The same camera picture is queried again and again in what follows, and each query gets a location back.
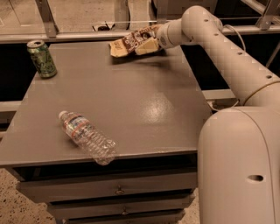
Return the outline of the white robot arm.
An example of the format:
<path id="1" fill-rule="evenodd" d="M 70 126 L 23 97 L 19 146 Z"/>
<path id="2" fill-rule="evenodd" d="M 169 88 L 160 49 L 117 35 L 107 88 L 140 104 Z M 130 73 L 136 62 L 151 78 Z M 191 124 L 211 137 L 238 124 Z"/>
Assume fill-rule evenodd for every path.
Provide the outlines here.
<path id="1" fill-rule="evenodd" d="M 280 78 L 221 29 L 195 5 L 156 32 L 162 48 L 201 46 L 240 103 L 209 117 L 199 135 L 200 224 L 280 224 Z"/>

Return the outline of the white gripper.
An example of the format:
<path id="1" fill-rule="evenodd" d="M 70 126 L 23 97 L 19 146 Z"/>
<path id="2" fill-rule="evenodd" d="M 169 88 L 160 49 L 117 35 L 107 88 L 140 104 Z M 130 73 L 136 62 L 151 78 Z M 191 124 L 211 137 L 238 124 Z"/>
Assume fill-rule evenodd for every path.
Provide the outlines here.
<path id="1" fill-rule="evenodd" d="M 189 45 L 192 40 L 188 38 L 182 30 L 181 20 L 172 20 L 159 27 L 156 38 L 146 39 L 136 50 L 136 55 L 154 53 L 161 46 L 164 49 L 175 46 Z"/>

